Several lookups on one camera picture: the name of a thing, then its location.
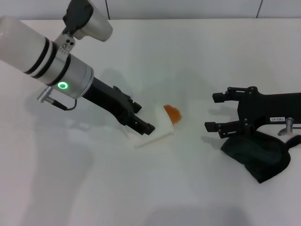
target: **silver bracket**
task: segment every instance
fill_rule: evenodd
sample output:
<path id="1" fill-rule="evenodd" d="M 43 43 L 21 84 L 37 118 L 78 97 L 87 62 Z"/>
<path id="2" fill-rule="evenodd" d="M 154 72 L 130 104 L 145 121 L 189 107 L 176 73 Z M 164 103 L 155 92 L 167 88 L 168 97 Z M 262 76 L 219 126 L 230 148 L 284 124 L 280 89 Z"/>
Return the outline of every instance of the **silver bracket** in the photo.
<path id="1" fill-rule="evenodd" d="M 49 103 L 53 103 L 54 99 L 52 99 L 50 97 L 50 94 L 52 92 L 53 88 L 48 86 L 46 89 L 44 89 L 44 91 L 39 95 L 38 97 L 38 101 L 40 101 L 40 103 L 43 103 L 44 101 L 47 101 Z"/>
<path id="2" fill-rule="evenodd" d="M 75 39 L 69 34 L 60 34 L 55 43 L 59 46 L 56 58 L 66 62 L 68 55 L 75 46 Z"/>

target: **white table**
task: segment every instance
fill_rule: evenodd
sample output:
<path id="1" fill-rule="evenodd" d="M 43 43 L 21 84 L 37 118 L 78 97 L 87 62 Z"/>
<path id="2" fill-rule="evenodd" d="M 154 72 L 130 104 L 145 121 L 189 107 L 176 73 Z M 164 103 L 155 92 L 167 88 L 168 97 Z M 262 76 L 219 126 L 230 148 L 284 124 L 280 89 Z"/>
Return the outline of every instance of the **white table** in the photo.
<path id="1" fill-rule="evenodd" d="M 64 28 L 25 23 L 52 40 Z M 228 86 L 301 91 L 301 20 L 110 23 L 106 43 L 85 38 L 72 53 L 142 106 L 177 107 L 176 135 L 135 150 L 105 110 L 82 98 L 72 112 L 39 104 L 43 84 L 0 62 L 0 226 L 299 226 L 301 147 L 260 185 L 204 122 L 238 119 L 237 102 L 212 100 Z"/>

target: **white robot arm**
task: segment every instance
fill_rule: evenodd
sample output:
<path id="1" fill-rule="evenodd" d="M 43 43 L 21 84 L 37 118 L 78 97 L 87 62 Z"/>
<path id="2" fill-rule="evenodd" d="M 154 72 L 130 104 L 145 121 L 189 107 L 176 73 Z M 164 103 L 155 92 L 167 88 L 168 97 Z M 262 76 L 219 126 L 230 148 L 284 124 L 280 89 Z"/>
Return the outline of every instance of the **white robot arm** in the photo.
<path id="1" fill-rule="evenodd" d="M 63 17 L 66 28 L 56 41 L 37 33 L 12 16 L 0 17 L 0 60 L 28 74 L 48 87 L 38 97 L 63 110 L 68 109 L 50 97 L 56 89 L 75 99 L 84 97 L 113 114 L 122 125 L 140 134 L 155 129 L 137 116 L 141 106 L 117 87 L 111 88 L 94 78 L 93 68 L 70 51 L 75 39 L 85 36 L 107 41 L 113 28 L 89 0 L 71 0 Z"/>

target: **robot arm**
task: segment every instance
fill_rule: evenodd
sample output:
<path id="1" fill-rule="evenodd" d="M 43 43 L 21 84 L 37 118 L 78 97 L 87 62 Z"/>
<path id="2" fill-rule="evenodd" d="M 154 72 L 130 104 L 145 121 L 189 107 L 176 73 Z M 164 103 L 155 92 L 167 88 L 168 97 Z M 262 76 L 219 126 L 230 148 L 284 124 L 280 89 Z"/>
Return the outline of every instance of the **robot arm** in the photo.
<path id="1" fill-rule="evenodd" d="M 50 97 L 53 89 L 75 100 L 84 97 L 109 111 L 122 125 L 141 135 L 151 134 L 155 128 L 135 116 L 140 105 L 117 87 L 94 78 L 93 68 L 70 54 L 74 38 L 91 36 L 107 41 L 113 31 L 109 22 L 88 0 L 72 0 L 63 20 L 66 28 L 53 42 L 15 17 L 0 17 L 0 60 L 48 86 L 39 96 L 40 102 L 66 111 L 71 109 Z"/>
<path id="2" fill-rule="evenodd" d="M 225 94 L 214 93 L 215 103 L 238 101 L 238 121 L 206 122 L 208 132 L 218 132 L 221 138 L 250 136 L 263 125 L 286 124 L 285 133 L 292 133 L 293 123 L 301 123 L 301 93 L 264 95 L 257 87 L 229 87 Z"/>

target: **white wall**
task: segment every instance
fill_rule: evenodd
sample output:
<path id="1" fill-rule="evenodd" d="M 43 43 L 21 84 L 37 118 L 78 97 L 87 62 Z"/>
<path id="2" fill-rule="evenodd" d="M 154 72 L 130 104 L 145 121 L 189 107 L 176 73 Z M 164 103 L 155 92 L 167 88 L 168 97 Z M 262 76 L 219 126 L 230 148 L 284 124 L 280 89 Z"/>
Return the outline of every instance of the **white wall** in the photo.
<path id="1" fill-rule="evenodd" d="M 255 18 L 261 0 L 107 0 L 111 19 Z M 0 0 L 0 16 L 61 19 L 70 0 Z M 105 0 L 92 0 L 108 18 Z M 301 0 L 263 0 L 259 18 L 301 18 Z"/>
<path id="2" fill-rule="evenodd" d="M 70 0 L 0 0 L 0 16 L 20 19 L 62 19 Z M 92 0 L 107 17 L 105 0 Z"/>
<path id="3" fill-rule="evenodd" d="M 108 0 L 111 19 L 254 18 L 261 0 Z"/>
<path id="4" fill-rule="evenodd" d="M 259 18 L 301 18 L 301 0 L 263 0 Z"/>

